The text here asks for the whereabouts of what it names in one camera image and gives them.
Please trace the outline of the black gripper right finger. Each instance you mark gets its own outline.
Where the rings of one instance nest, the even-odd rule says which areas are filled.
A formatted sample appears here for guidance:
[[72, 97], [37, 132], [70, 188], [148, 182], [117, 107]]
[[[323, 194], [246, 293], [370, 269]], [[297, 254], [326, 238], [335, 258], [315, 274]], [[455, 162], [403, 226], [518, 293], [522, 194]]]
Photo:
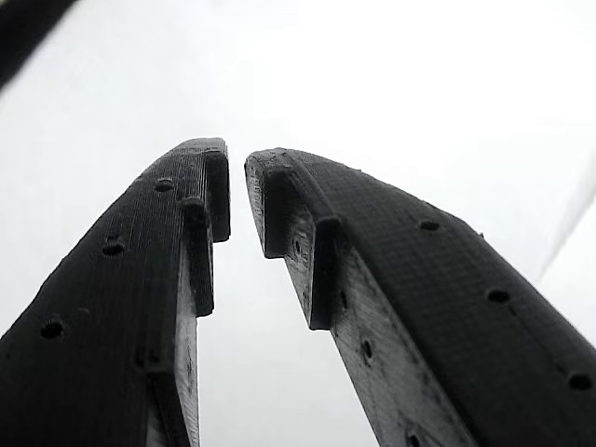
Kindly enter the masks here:
[[321, 156], [245, 163], [265, 257], [382, 446], [591, 446], [595, 350], [465, 222]]

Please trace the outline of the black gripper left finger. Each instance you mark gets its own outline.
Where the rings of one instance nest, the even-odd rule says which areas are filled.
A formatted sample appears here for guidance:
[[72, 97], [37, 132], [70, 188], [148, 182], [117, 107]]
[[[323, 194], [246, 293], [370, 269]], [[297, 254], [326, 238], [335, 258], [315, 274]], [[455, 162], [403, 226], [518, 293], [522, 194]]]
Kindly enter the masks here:
[[2, 336], [2, 444], [198, 445], [196, 321], [229, 235], [224, 140], [136, 178]]

